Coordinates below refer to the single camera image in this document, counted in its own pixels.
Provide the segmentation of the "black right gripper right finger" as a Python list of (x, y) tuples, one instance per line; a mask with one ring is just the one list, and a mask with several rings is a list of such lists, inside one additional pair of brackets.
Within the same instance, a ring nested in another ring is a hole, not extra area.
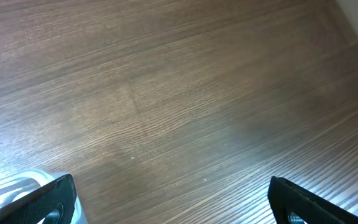
[(277, 223), (358, 223), (358, 217), (283, 178), (273, 176), (268, 202)]

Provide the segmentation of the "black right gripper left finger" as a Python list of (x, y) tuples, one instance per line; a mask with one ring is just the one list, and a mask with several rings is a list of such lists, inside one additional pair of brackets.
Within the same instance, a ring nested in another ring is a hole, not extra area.
[(0, 224), (76, 223), (77, 191), (65, 174), (0, 209)]

